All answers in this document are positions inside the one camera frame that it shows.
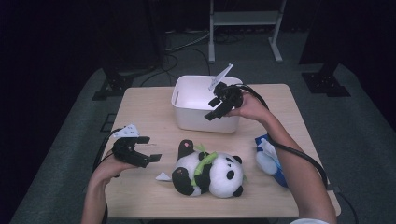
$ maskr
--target panda ear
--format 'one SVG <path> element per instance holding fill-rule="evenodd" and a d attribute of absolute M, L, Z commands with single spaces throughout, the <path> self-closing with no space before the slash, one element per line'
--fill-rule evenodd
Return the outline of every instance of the panda ear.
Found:
<path fill-rule="evenodd" d="M 244 188 L 242 186 L 239 186 L 239 188 L 233 193 L 234 197 L 239 197 L 242 195 L 242 192 L 244 191 Z"/>
<path fill-rule="evenodd" d="M 183 158 L 194 152 L 194 143 L 189 139 L 184 139 L 178 145 L 177 159 Z"/>
<path fill-rule="evenodd" d="M 238 157 L 238 156 L 233 156 L 233 158 L 234 158 L 236 161 L 238 161 L 239 163 L 242 164 L 242 159 L 241 159 L 240 157 Z"/>

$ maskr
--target human hand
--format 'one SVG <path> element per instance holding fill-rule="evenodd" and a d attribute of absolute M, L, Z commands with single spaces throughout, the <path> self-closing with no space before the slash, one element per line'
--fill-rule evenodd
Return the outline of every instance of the human hand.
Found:
<path fill-rule="evenodd" d="M 239 108 L 231 110 L 226 116 L 240 116 L 246 119 L 261 121 L 269 113 L 262 103 L 248 92 L 242 93 L 244 102 Z"/>
<path fill-rule="evenodd" d="M 111 178 L 119 175 L 122 171 L 133 168 L 136 168 L 136 166 L 117 160 L 113 152 L 109 150 L 93 172 L 92 179 L 104 181 L 105 184 L 107 184 L 110 182 Z"/>

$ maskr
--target tabletop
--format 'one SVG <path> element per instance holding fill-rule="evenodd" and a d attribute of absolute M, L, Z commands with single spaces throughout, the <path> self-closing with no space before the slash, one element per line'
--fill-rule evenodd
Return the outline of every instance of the tabletop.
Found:
<path fill-rule="evenodd" d="M 285 84 L 249 85 L 268 104 L 291 137 L 306 154 L 320 163 L 308 130 L 289 87 Z M 131 218 L 220 218 L 220 217 L 297 217 L 298 209 L 291 193 L 280 187 L 259 169 L 255 161 L 254 138 L 266 134 L 257 122 L 241 118 L 234 133 L 209 133 L 181 130 L 177 127 L 171 104 L 173 87 L 130 88 L 123 96 L 113 130 L 134 123 L 148 144 L 135 150 L 162 154 L 159 162 L 147 168 L 122 172 L 106 187 L 109 217 Z M 181 140 L 203 144 L 208 152 L 226 152 L 241 157 L 247 181 L 241 197 L 220 199 L 210 193 L 189 197 L 178 193 L 172 182 L 156 180 L 161 172 L 171 176 Z M 116 141 L 111 137 L 106 151 Z M 328 191 L 337 216 L 341 208 L 333 191 Z"/>

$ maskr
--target white plastic bin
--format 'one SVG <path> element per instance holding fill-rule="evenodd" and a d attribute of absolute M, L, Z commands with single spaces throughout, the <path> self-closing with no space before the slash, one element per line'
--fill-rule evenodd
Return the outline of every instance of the white plastic bin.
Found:
<path fill-rule="evenodd" d="M 233 133 L 238 127 L 239 117 L 222 117 L 207 120 L 205 115 L 215 107 L 208 103 L 215 98 L 208 87 L 212 82 L 208 76 L 183 76 L 177 80 L 172 94 L 172 105 L 175 110 L 177 126 L 184 130 Z M 240 84 L 235 77 L 225 77 L 222 82 L 227 85 Z"/>

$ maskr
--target blue plush toy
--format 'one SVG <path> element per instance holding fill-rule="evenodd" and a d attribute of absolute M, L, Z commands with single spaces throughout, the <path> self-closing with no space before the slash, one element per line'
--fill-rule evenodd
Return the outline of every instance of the blue plush toy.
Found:
<path fill-rule="evenodd" d="M 285 176 L 283 176 L 282 167 L 280 166 L 274 146 L 268 142 L 268 135 L 265 134 L 257 137 L 255 140 L 257 144 L 256 161 L 259 167 L 266 174 L 273 176 L 280 186 L 287 188 L 288 184 L 286 183 Z"/>

